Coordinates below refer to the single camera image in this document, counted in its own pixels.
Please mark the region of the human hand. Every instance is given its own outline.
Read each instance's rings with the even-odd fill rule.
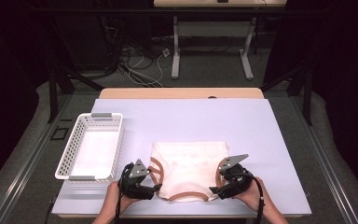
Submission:
[[[268,220],[269,223],[273,223],[273,224],[287,223],[287,220],[283,217],[281,212],[278,210],[278,208],[275,206],[275,204],[269,197],[269,193],[267,192],[267,189],[264,186],[263,180],[259,177],[256,177],[256,179],[260,183],[261,189],[263,190],[263,198],[264,198],[263,216]],[[245,192],[234,196],[234,198],[242,201],[255,212],[258,212],[260,192],[254,180],[252,180],[251,186]]]
[[[103,207],[100,214],[95,218],[94,224],[110,223],[116,216],[116,206],[118,201],[118,185],[117,181],[112,182],[107,187],[106,196],[103,201]],[[140,201],[139,199],[131,199],[127,196],[121,198],[120,214],[123,213],[132,203]]]

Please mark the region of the towel with brown trim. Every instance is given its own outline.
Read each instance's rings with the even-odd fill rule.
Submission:
[[[226,142],[156,142],[149,169],[153,182],[162,184],[158,196],[175,202],[211,201],[209,187],[222,187],[219,166],[228,157]]]

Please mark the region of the wrist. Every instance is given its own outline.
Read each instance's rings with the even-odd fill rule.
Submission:
[[[266,204],[264,206],[263,217],[271,224],[287,223],[287,220],[274,204]]]

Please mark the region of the black curtain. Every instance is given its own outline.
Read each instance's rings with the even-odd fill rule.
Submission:
[[[313,90],[326,102],[334,140],[358,178],[358,1],[288,0],[287,9],[339,9],[328,44],[316,55]],[[265,83],[301,65],[312,53],[324,20],[284,19],[268,59]]]
[[[48,80],[28,20],[13,1],[0,1],[0,170],[34,116],[35,91]]]

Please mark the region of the white plastic basket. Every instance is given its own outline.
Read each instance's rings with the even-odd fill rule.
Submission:
[[[73,183],[112,181],[122,139],[123,116],[81,114],[62,153],[55,176]]]

